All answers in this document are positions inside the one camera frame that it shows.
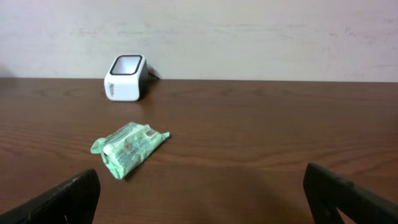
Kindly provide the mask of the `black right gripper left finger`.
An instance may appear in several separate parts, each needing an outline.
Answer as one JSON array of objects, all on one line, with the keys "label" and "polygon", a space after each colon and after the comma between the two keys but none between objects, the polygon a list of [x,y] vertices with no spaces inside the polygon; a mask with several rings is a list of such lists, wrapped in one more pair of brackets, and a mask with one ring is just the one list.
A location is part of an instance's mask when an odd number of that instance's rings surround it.
[{"label": "black right gripper left finger", "polygon": [[101,187],[88,169],[1,215],[1,224],[92,223]]}]

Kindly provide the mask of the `green snack packet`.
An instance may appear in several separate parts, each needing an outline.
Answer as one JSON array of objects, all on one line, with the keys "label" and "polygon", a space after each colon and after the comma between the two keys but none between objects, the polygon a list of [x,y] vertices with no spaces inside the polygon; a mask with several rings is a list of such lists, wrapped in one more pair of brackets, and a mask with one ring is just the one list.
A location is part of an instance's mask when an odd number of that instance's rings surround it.
[{"label": "green snack packet", "polygon": [[160,133],[148,124],[130,122],[91,146],[92,154],[99,154],[115,179],[124,179],[130,171],[141,165],[170,133]]}]

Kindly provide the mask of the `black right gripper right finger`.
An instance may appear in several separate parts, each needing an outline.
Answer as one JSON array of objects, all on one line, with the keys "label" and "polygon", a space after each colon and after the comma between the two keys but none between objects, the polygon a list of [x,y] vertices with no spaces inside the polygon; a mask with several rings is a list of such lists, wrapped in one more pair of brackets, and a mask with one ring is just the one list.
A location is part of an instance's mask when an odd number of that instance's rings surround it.
[{"label": "black right gripper right finger", "polygon": [[343,223],[341,213],[355,223],[397,224],[397,205],[354,182],[309,163],[303,189],[315,223]]}]

